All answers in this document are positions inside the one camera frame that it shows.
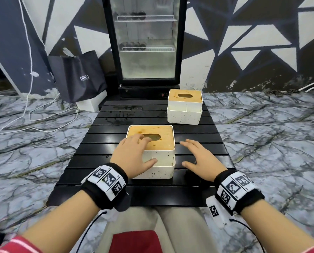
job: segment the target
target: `black slatted table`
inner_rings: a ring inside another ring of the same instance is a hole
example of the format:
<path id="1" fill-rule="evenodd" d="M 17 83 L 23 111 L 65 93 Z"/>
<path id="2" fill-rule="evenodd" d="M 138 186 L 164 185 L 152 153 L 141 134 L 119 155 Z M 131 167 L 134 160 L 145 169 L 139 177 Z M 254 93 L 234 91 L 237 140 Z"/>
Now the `black slatted table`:
<path id="1" fill-rule="evenodd" d="M 98 166 L 109 162 L 117 144 L 126 136 L 132 124 L 169 124 L 167 100 L 107 101 L 84 137 L 73 158 L 50 194 L 47 205 L 57 206 L 80 190 L 81 180 Z M 200 142 L 227 168 L 234 165 L 225 149 L 205 104 L 199 125 L 172 124 L 176 141 L 176 167 L 171 179 L 134 179 L 127 185 L 132 206 L 203 207 L 205 198 L 215 193 L 215 187 L 193 175 L 185 176 L 183 161 L 195 163 L 191 152 L 179 144 L 185 139 Z"/>

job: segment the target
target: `marble floor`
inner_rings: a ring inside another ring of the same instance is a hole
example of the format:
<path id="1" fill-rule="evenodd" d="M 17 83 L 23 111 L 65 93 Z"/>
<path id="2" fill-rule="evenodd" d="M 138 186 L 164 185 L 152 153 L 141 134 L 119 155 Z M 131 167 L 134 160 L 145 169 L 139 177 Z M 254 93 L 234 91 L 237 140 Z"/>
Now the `marble floor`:
<path id="1" fill-rule="evenodd" d="M 236 168 L 251 177 L 279 211 L 314 236 L 314 91 L 283 98 L 262 92 L 205 93 L 203 98 Z M 29 110 L 46 102 L 32 100 Z M 15 94 L 0 94 L 0 128 L 22 115 L 24 106 Z M 70 107 L 59 101 L 39 109 L 33 119 Z M 6 131 L 28 126 L 54 130 L 75 115 L 71 110 L 41 122 L 25 116 Z M 54 208 L 45 206 L 46 199 L 96 115 L 81 112 L 73 123 L 53 133 L 0 136 L 0 229 L 7 239 Z M 255 237 L 243 226 L 219 230 L 205 217 L 220 252 L 260 252 Z M 79 252 L 96 249 L 105 225 L 106 220 L 99 218 Z"/>

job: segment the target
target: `refrigerator door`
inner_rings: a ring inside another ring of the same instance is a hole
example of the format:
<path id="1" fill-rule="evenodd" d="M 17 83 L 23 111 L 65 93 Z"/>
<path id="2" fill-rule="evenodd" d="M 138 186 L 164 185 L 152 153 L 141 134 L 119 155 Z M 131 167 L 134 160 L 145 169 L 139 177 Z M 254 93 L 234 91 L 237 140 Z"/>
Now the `refrigerator door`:
<path id="1" fill-rule="evenodd" d="M 122 79 L 174 79 L 180 0 L 110 0 L 110 6 Z"/>

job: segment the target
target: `hand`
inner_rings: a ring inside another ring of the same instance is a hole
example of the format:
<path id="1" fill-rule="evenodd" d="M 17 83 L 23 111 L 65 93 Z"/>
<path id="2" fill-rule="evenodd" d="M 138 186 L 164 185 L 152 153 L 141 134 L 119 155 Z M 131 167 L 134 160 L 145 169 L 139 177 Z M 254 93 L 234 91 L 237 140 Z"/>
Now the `hand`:
<path id="1" fill-rule="evenodd" d="M 143 134 L 135 134 L 123 139 L 116 147 L 110 162 L 120 166 L 128 178 L 137 177 L 157 162 L 157 159 L 151 159 L 145 163 L 142 161 L 143 151 L 151 140 L 151 138 L 145 138 Z"/>
<path id="2" fill-rule="evenodd" d="M 182 165 L 196 173 L 202 179 L 213 182 L 216 176 L 227 168 L 205 147 L 195 140 L 187 139 L 186 142 L 181 141 L 182 146 L 187 147 L 194 157 L 197 164 L 183 161 Z"/>

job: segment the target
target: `forearm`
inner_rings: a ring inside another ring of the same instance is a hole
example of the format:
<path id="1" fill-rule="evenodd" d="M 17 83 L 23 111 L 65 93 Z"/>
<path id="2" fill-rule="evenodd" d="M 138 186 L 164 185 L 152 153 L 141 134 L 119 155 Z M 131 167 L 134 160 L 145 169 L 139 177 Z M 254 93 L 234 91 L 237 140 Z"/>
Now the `forearm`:
<path id="1" fill-rule="evenodd" d="M 314 238 L 264 200 L 244 208 L 241 215 L 268 253 L 302 253 L 314 246 Z"/>
<path id="2" fill-rule="evenodd" d="M 99 211 L 87 193 L 79 191 L 22 236 L 43 253 L 68 253 Z"/>

